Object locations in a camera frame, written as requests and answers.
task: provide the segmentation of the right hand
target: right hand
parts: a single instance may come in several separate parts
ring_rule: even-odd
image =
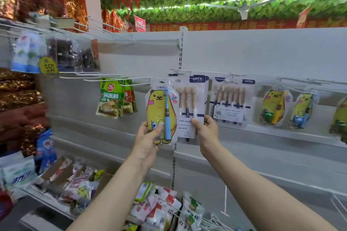
[[[203,125],[197,119],[191,119],[193,126],[197,129],[200,137],[200,150],[208,151],[210,148],[220,144],[218,140],[218,125],[211,116],[205,115],[207,125]]]

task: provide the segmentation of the yellow price tag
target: yellow price tag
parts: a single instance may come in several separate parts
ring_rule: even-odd
[[[38,67],[47,78],[55,78],[59,72],[57,64],[49,57],[42,57],[38,62]]]

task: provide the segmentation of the led light strip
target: led light strip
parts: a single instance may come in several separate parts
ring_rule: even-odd
[[[134,8],[133,11],[138,11],[138,10],[153,10],[153,9],[159,9],[159,10],[164,10],[164,9],[171,9],[171,8],[183,8],[183,7],[195,7],[195,6],[209,6],[209,5],[218,5],[220,3],[227,3],[227,2],[235,2],[235,1],[241,1],[241,0],[227,0],[227,1],[216,1],[211,4],[208,3],[201,3],[197,5],[184,5],[184,6],[169,6],[169,7],[148,7],[148,8]],[[246,1],[268,1],[268,0],[246,0]]]

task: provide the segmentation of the left hand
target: left hand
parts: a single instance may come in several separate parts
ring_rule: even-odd
[[[143,122],[138,129],[137,136],[135,138],[134,147],[131,152],[131,157],[139,162],[142,167],[144,175],[153,166],[155,157],[159,150],[158,144],[154,144],[154,139],[161,134],[163,125],[159,124],[155,130],[147,132],[148,124]]]

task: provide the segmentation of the finger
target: finger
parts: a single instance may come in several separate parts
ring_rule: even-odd
[[[144,122],[141,124],[140,128],[138,129],[137,135],[145,135],[145,133],[146,133],[146,131],[147,131],[147,127],[148,127],[148,124],[147,124],[146,121],[144,121]]]
[[[208,116],[206,114],[204,115],[204,119],[206,120],[208,125],[211,125],[211,124],[215,123],[215,120],[211,116]]]
[[[192,122],[193,126],[197,128],[198,130],[204,127],[204,125],[201,122],[199,122],[197,119],[192,118],[190,121]]]
[[[154,141],[155,138],[157,138],[160,134],[161,131],[163,130],[163,125],[159,124],[155,130],[151,131],[148,135],[152,138]]]

